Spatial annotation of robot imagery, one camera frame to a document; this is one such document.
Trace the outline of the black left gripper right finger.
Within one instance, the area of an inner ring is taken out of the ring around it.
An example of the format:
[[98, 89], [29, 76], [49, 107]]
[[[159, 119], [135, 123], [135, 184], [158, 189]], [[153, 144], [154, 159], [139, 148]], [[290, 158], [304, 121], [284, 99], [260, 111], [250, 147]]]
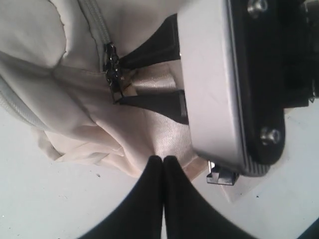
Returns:
[[169, 239], [250, 239], [227, 220], [192, 185], [178, 160], [163, 160], [164, 216]]

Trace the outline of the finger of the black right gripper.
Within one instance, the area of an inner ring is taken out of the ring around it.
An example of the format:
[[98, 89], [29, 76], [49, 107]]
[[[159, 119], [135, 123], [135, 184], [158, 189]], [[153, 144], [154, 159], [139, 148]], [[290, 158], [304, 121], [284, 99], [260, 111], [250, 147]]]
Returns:
[[167, 17], [141, 46], [120, 59], [120, 65], [154, 65], [180, 59], [177, 14]]
[[125, 106], [149, 110], [177, 123], [187, 124], [187, 107], [184, 90], [173, 92], [125, 96], [116, 101]]

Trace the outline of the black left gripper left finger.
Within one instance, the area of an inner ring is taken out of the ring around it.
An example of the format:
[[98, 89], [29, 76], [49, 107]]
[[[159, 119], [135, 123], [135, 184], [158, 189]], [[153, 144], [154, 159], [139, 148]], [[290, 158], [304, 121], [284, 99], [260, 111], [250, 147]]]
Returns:
[[160, 239], [163, 215], [163, 164], [151, 156], [127, 197], [82, 239]]

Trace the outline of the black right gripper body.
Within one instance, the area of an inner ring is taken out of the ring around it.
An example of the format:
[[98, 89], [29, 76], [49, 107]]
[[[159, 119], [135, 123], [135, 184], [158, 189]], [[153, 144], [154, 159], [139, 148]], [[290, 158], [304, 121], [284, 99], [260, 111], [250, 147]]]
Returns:
[[276, 5], [283, 79], [274, 106], [308, 107], [319, 97], [319, 2], [278, 0]]

